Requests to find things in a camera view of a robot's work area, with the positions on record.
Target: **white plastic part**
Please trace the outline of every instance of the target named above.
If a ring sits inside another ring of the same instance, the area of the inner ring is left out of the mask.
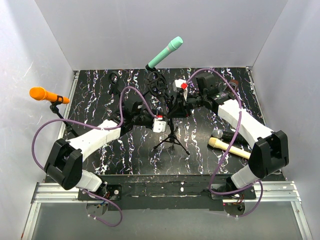
[[[252,184],[258,179],[259,178],[256,177],[256,175],[254,175],[250,170],[249,165],[246,165],[244,168],[240,169],[231,176],[231,180],[237,189],[241,189],[249,184]]]
[[[166,131],[167,123],[166,121],[162,121],[162,118],[154,118],[153,119],[153,128],[152,131],[154,133],[163,133]]]
[[[102,184],[102,180],[92,172],[82,170],[82,176],[80,181],[76,184],[76,188],[87,189],[90,192],[95,192],[98,190],[99,186]]]
[[[105,120],[98,127],[99,128],[112,128],[118,124],[114,121]],[[121,128],[114,130],[97,130],[93,129],[87,133],[70,139],[69,144],[74,149],[80,149],[82,153],[82,161],[84,162],[87,157],[90,156],[94,151],[101,148],[103,145],[116,140],[120,137]]]
[[[180,89],[182,88],[181,85],[182,85],[182,84],[186,84],[186,83],[187,83],[187,81],[186,81],[186,80],[183,80],[183,79],[174,80],[173,85],[172,85],[173,91],[179,92]],[[188,95],[188,88],[186,87],[186,88],[183,90],[184,100],[187,100],[187,95]]]
[[[272,130],[260,122],[258,122],[253,116],[251,116],[245,109],[241,109],[241,125],[239,133],[249,143],[250,147],[253,148],[258,138],[266,138],[272,134]],[[225,101],[223,105],[219,106],[218,116],[226,120],[236,128],[239,119],[239,104],[237,100]]]

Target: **orange microphone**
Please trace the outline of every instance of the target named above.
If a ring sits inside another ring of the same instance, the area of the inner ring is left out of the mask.
[[[41,100],[48,100],[50,102],[59,101],[59,102],[62,102],[63,104],[68,104],[70,102],[69,98],[65,96],[57,95],[53,92],[49,92],[40,86],[35,86],[31,88],[29,94],[30,94],[30,97],[38,101],[41,101]]]

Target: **silver microphone head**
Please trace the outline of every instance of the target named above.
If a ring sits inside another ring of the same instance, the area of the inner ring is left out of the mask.
[[[213,129],[212,133],[211,133],[211,136],[216,138],[216,139],[220,139],[222,138],[222,135],[223,135],[223,131],[218,129],[218,128],[215,128]]]

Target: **gray floor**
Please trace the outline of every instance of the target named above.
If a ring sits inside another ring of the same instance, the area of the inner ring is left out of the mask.
[[[290,202],[262,202],[240,219],[215,213],[203,209],[125,210],[121,225],[111,228],[87,217],[85,203],[42,203],[32,239],[302,239]],[[110,222],[118,217],[116,211],[102,216]]]

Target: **yellow microphone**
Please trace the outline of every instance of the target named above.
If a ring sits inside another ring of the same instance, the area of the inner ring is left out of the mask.
[[[227,148],[229,147],[229,144],[220,141],[219,139],[215,138],[215,137],[210,137],[208,144],[213,147],[213,148],[217,148],[217,149],[221,149],[221,150],[227,150]],[[232,146],[230,148],[229,153],[238,155],[240,157],[243,157],[245,159],[249,159],[250,158],[250,152],[244,151],[240,148],[234,147]]]
[[[62,102],[63,104],[68,104],[70,102],[69,98],[65,96],[60,96],[53,92],[49,92],[40,86],[35,86],[31,88],[29,91],[29,94],[30,94],[30,97],[38,101],[41,101],[41,100],[48,100],[50,102],[59,101],[59,102]]]

